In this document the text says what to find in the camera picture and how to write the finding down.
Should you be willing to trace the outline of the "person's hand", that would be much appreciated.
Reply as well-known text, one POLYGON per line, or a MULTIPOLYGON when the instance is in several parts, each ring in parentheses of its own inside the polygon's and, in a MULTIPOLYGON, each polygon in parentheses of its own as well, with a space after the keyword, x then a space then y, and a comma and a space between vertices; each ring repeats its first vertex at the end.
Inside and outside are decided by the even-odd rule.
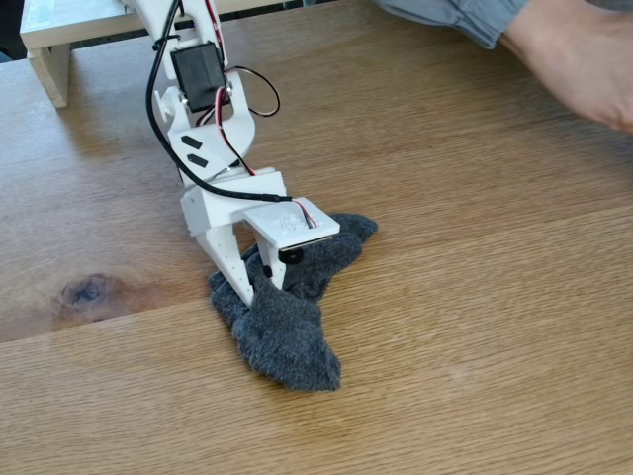
POLYGON ((501 43, 570 111, 632 132, 630 12, 587 1, 530 1, 501 43))

